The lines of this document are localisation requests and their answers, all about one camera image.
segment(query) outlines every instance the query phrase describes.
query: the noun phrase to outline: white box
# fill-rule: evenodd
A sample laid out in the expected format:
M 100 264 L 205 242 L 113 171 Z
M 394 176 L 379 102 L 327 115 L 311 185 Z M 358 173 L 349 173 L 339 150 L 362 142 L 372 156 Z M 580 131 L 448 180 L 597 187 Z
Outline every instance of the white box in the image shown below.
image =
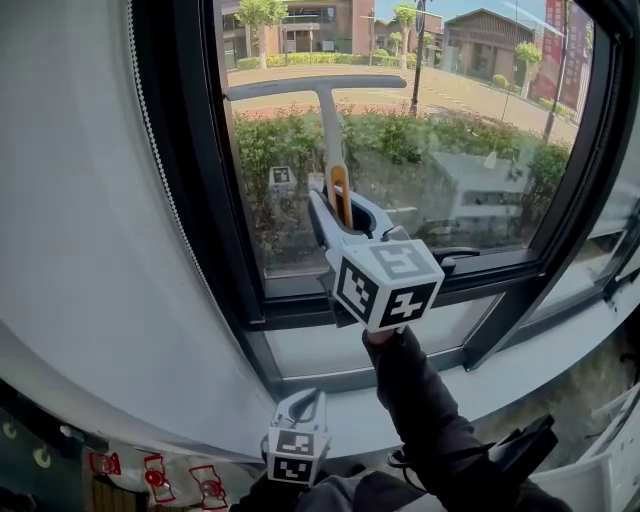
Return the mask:
M 312 486 L 329 450 L 329 435 L 269 427 L 268 436 L 269 480 Z
M 333 296 L 368 331 L 379 332 L 423 318 L 443 279 L 422 240 L 347 245 Z

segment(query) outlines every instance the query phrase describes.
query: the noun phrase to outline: road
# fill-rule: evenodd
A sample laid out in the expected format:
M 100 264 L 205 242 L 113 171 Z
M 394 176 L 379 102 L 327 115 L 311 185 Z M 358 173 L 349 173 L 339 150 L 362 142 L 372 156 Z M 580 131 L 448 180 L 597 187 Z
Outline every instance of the road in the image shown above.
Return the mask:
M 230 86 L 243 85 L 266 80 L 300 78 L 319 75 L 346 74 L 385 74 L 398 75 L 407 81 L 405 89 L 345 89 L 334 93 L 336 103 L 352 104 L 357 110 L 367 107 L 401 107 L 408 105 L 413 92 L 414 71 L 400 71 L 394 68 L 351 66 L 351 65 L 319 65 L 289 66 L 269 68 L 266 70 L 234 71 L 228 74 Z M 314 93 L 300 92 L 265 96 L 232 104 L 234 111 L 261 113 L 270 116 L 278 108 L 288 108 L 292 103 L 300 107 L 317 106 Z M 547 121 L 548 112 L 514 94 L 493 89 L 475 80 L 459 75 L 426 68 L 422 70 L 418 105 L 427 112 L 442 110 L 467 112 L 512 123 L 522 130 L 542 132 Z M 556 118 L 551 138 L 573 143 L 577 127 Z

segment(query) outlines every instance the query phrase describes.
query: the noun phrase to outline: street lamp pole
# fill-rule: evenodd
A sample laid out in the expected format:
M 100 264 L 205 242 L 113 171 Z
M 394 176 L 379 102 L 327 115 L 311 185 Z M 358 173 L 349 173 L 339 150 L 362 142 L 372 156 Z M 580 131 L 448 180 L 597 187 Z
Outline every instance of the street lamp pole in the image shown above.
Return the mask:
M 373 66 L 373 52 L 375 51 L 375 23 L 376 10 L 371 9 L 371 23 L 369 24 L 369 66 Z
M 564 80 L 564 67 L 567 60 L 567 26 L 568 26 L 568 18 L 569 18 L 569 9 L 567 9 L 567 0 L 563 2 L 564 9 L 564 24 L 562 28 L 562 57 L 560 59 L 560 70 L 558 71 L 558 85 L 556 87 L 556 95 L 553 98 L 553 105 L 551 106 L 551 110 L 549 111 L 549 115 L 547 116 L 547 123 L 544 127 L 543 140 L 545 142 L 549 142 L 549 137 L 551 136 L 551 130 L 553 130 L 553 123 L 556 117 L 556 108 L 558 106 L 558 99 L 560 98 L 560 91 L 562 89 L 562 81 Z
M 416 59 L 416 76 L 413 82 L 413 96 L 411 96 L 411 107 L 409 112 L 414 116 L 418 115 L 418 91 L 420 90 L 420 71 L 422 70 L 422 46 L 424 44 L 424 27 L 425 27 L 425 0 L 418 0 L 416 14 L 416 29 L 418 32 L 418 55 Z

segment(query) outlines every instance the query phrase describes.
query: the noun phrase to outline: tree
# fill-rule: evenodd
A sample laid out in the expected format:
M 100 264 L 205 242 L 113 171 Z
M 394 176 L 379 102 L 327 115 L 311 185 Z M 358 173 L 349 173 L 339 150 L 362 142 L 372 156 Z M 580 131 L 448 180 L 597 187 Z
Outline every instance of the tree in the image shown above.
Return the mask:
M 402 34 L 400 32 L 392 32 L 391 40 L 396 45 L 396 57 L 400 54 L 400 42 L 402 41 Z
M 407 47 L 409 45 L 409 33 L 416 22 L 415 5 L 409 2 L 400 2 L 393 8 L 396 21 L 402 28 L 402 54 L 400 55 L 400 69 L 407 69 Z
M 425 32 L 424 33 L 424 54 L 425 54 L 425 60 L 429 60 L 429 46 L 431 46 L 433 44 L 433 34 L 431 32 Z
M 236 18 L 258 33 L 260 69 L 267 68 L 267 27 L 280 23 L 287 8 L 277 0 L 241 0 Z
M 520 94 L 523 98 L 529 95 L 529 82 L 534 71 L 537 72 L 540 62 L 542 61 L 542 52 L 533 43 L 522 42 L 516 46 L 516 56 L 525 63 L 524 84 Z

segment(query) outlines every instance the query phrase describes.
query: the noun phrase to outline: window handle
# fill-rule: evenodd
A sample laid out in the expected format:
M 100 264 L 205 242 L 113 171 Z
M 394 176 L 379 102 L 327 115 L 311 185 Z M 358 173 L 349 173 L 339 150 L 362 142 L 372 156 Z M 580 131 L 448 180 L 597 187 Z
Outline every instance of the window handle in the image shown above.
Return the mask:
M 456 268 L 454 256 L 480 256 L 480 251 L 473 247 L 444 247 L 431 251 L 445 276 L 451 274 Z

